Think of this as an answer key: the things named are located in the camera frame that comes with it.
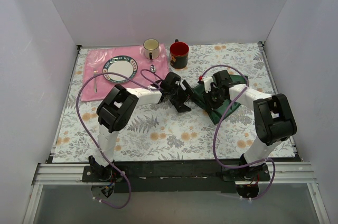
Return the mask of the dark green cloth napkin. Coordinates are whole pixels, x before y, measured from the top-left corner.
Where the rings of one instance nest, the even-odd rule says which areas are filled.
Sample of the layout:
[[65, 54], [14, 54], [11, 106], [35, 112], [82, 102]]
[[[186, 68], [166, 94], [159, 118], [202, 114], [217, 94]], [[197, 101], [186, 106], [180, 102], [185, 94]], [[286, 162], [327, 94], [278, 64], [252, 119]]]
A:
[[[230, 78], [233, 81], [238, 81], [240, 83], [246, 83], [246, 79], [248, 79], [247, 76], [240, 76], [240, 75], [230, 75]], [[194, 97], [190, 97], [190, 100], [194, 102], [198, 107], [200, 107], [202, 110], [206, 111], [207, 115], [211, 119], [214, 125], [218, 124], [220, 121], [220, 118], [222, 117], [223, 113], [225, 112], [226, 108], [230, 105], [230, 100], [225, 100], [223, 104], [213, 111], [207, 111], [206, 110], [206, 103], [202, 96], [202, 93], [204, 92], [204, 86], [202, 84], [198, 84], [193, 88]], [[228, 110], [227, 114], [225, 115], [224, 119], [230, 116], [234, 111], [241, 106], [240, 103], [235, 102]]]

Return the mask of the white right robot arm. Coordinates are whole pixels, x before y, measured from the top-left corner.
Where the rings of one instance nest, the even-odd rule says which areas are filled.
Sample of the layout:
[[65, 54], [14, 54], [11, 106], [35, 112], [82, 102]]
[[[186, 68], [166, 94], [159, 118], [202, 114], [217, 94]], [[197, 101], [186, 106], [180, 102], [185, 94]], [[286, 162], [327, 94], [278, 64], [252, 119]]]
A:
[[271, 95], [249, 86], [249, 80], [243, 74], [235, 81], [227, 70], [215, 73], [211, 77], [201, 75], [199, 82], [204, 86], [203, 97], [208, 111], [217, 110], [228, 101], [217, 128], [220, 127], [231, 108], [238, 103], [253, 111], [256, 139], [250, 148], [242, 154], [238, 166], [227, 166], [234, 175], [251, 180], [262, 170], [271, 152], [281, 143], [295, 135], [296, 122], [287, 97], [284, 94]]

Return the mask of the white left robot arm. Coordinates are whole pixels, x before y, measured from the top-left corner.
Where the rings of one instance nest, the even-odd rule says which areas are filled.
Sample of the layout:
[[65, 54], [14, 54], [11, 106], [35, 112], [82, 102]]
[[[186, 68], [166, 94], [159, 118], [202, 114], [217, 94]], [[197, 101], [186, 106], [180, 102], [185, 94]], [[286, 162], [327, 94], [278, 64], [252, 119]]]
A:
[[126, 127], [136, 107], [169, 101], [179, 113], [191, 110], [185, 102], [194, 94], [181, 77], [169, 72], [163, 80], [147, 87], [125, 88], [115, 85], [97, 108], [99, 135], [98, 152], [89, 157], [92, 173], [99, 181], [110, 180], [114, 171], [114, 149], [119, 132]]

